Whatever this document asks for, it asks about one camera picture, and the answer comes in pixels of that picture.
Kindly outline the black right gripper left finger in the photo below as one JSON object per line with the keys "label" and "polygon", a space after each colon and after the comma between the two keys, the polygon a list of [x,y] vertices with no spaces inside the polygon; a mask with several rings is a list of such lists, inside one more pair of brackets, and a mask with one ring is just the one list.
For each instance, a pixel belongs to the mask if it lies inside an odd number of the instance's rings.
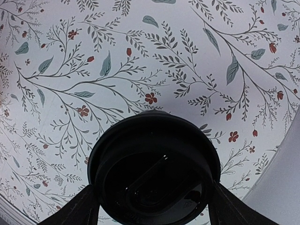
{"label": "black right gripper left finger", "polygon": [[96,225],[100,203],[94,186],[88,185],[40,225]]}

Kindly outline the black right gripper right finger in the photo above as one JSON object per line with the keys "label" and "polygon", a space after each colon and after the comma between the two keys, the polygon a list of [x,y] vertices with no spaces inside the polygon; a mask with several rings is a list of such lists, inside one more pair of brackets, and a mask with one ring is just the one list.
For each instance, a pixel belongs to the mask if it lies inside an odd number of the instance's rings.
{"label": "black right gripper right finger", "polygon": [[277,225],[247,206],[220,183],[212,181],[209,188],[208,208],[212,225]]}

